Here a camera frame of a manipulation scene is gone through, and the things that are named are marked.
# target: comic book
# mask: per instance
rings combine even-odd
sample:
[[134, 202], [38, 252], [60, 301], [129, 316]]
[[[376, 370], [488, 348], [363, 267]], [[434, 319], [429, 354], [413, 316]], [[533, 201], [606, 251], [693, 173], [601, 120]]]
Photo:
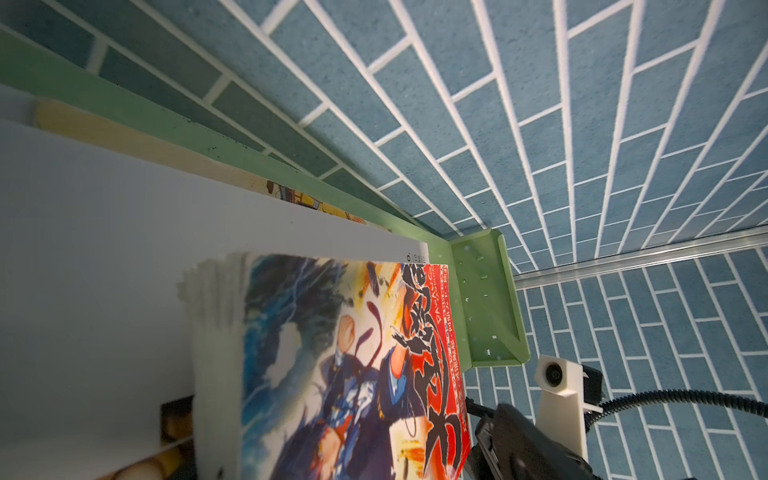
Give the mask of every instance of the comic book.
[[234, 253], [179, 285], [213, 478], [457, 478], [469, 453], [448, 267]]

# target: black cable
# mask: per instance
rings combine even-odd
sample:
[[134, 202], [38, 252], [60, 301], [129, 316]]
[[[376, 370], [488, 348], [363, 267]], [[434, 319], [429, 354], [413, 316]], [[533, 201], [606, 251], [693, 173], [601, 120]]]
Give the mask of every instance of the black cable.
[[589, 412], [584, 414], [584, 424], [589, 428], [597, 420], [605, 418], [622, 410], [633, 409], [654, 403], [703, 403], [716, 405], [729, 409], [740, 410], [768, 418], [768, 405], [757, 400], [748, 399], [738, 395], [730, 395], [720, 392], [703, 392], [701, 390], [654, 390], [653, 392], [635, 393], [613, 399], [610, 402], [601, 403], [602, 413]]

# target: metal strip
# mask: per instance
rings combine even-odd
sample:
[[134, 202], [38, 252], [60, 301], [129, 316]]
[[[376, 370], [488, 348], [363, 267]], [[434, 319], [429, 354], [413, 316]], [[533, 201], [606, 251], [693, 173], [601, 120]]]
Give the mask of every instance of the metal strip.
[[515, 276], [517, 290], [768, 245], [768, 225]]

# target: blue tile wall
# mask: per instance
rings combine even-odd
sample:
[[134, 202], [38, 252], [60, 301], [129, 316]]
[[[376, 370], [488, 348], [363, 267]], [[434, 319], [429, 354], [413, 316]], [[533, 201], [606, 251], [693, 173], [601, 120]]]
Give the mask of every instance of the blue tile wall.
[[764, 0], [646, 0], [636, 38], [614, 0], [279, 3], [8, 0], [0, 22], [446, 239], [499, 227], [518, 273], [768, 221]]
[[[510, 399], [535, 420], [535, 357], [554, 352], [605, 373], [606, 399], [704, 389], [765, 401], [767, 267], [766, 252], [742, 250], [520, 290], [533, 358], [493, 372], [470, 369], [466, 384], [479, 388], [468, 394], [487, 406]], [[603, 478], [765, 480], [765, 438], [768, 422], [754, 415], [669, 404], [607, 417], [587, 444]]]

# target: green metal bookend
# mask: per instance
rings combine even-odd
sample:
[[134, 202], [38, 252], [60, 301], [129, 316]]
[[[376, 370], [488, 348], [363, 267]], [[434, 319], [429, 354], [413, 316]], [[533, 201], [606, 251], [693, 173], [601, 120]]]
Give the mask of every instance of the green metal bookend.
[[[483, 230], [451, 242], [472, 366], [522, 365], [531, 358], [504, 235]], [[462, 370], [468, 367], [462, 364]]]

